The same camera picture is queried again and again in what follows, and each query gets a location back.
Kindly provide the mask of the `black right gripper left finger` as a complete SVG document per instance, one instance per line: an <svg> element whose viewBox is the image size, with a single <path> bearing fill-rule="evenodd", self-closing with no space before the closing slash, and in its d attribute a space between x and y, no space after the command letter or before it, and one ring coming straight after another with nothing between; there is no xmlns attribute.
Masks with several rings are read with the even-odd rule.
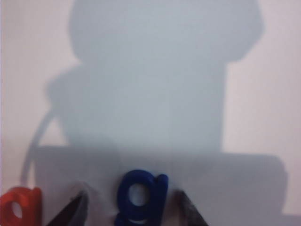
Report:
<svg viewBox="0 0 301 226"><path fill-rule="evenodd" d="M89 194L79 190L47 226L84 226L88 216Z"/></svg>

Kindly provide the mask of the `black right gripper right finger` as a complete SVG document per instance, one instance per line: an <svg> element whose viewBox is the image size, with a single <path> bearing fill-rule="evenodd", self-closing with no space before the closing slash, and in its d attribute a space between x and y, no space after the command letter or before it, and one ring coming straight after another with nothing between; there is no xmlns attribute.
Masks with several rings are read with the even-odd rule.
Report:
<svg viewBox="0 0 301 226"><path fill-rule="evenodd" d="M183 190L173 195L173 210L179 226L209 226L192 200Z"/></svg>

